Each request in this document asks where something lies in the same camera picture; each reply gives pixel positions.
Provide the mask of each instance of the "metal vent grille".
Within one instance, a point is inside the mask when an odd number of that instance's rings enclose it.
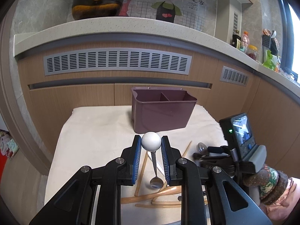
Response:
[[[246,86],[248,82],[248,75],[232,68],[223,66],[220,81],[240,86]]]
[[[96,48],[44,57],[45,75],[93,70],[138,70],[188,75],[192,57],[136,48]]]
[[[235,33],[238,30],[238,15],[233,13],[233,32]]]

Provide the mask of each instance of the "green shirt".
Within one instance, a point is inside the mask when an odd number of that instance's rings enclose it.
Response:
[[[151,7],[154,9],[157,9],[163,2],[156,2],[154,3]],[[170,4],[170,3],[164,3],[163,7],[166,9],[174,9],[175,8],[175,15],[181,16],[181,11],[179,9],[179,7],[175,6],[174,4]]]

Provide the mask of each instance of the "table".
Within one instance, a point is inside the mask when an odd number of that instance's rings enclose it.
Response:
[[[132,145],[134,135],[131,122],[131,106],[95,106],[79,107],[64,124],[46,186],[45,204],[52,196],[84,165],[97,168],[121,156],[122,150]],[[219,124],[200,105],[195,105],[190,120],[185,128],[158,132],[167,135],[171,147],[185,151],[193,141],[186,158],[192,159],[196,145],[203,142],[207,146],[227,145]],[[142,149],[139,171],[146,151]],[[157,162],[163,166],[161,151],[157,152]],[[147,160],[139,195],[154,193],[149,186],[154,177],[150,159]],[[135,186],[121,187],[121,196],[134,196]],[[139,202],[150,204],[151,200]],[[176,196],[161,196],[157,201],[177,201]],[[179,221],[181,208],[141,208],[135,204],[121,205],[122,225],[132,224],[168,224]]]

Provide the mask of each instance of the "wooden floor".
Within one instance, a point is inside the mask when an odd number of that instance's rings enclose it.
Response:
[[[20,225],[28,225],[43,207],[47,176],[42,176],[19,150],[7,160],[0,183],[0,194]]]

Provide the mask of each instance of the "white ball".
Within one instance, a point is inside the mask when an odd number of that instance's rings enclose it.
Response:
[[[149,152],[155,152],[161,147],[161,138],[157,133],[147,132],[142,137],[142,147]]]

